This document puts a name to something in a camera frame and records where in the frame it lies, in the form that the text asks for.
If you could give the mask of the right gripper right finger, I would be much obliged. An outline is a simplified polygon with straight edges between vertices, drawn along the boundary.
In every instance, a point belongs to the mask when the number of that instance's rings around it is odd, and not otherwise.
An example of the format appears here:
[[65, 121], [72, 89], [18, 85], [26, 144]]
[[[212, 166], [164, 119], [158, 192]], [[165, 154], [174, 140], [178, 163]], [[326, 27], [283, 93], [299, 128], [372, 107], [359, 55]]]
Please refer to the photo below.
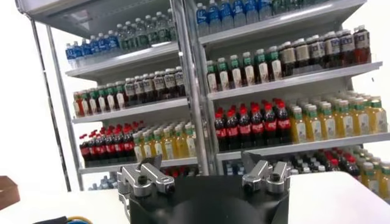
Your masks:
[[271, 194], [282, 194], [289, 191], [291, 168], [288, 163], [278, 161], [271, 165], [261, 155], [247, 151], [241, 153], [245, 174], [242, 176], [242, 187], [246, 193], [266, 191]]

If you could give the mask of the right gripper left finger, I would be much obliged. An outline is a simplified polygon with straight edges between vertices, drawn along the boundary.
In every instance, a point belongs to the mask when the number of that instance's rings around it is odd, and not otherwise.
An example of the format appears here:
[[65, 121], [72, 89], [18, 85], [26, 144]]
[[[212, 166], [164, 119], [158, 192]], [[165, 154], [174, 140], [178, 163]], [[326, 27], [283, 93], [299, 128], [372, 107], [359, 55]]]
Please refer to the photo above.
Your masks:
[[160, 171], [162, 155], [143, 159], [131, 166], [122, 166], [117, 171], [118, 197], [124, 206], [127, 219], [130, 219], [131, 195], [136, 198], [146, 198], [152, 194], [152, 188], [164, 195], [175, 192], [175, 180]]

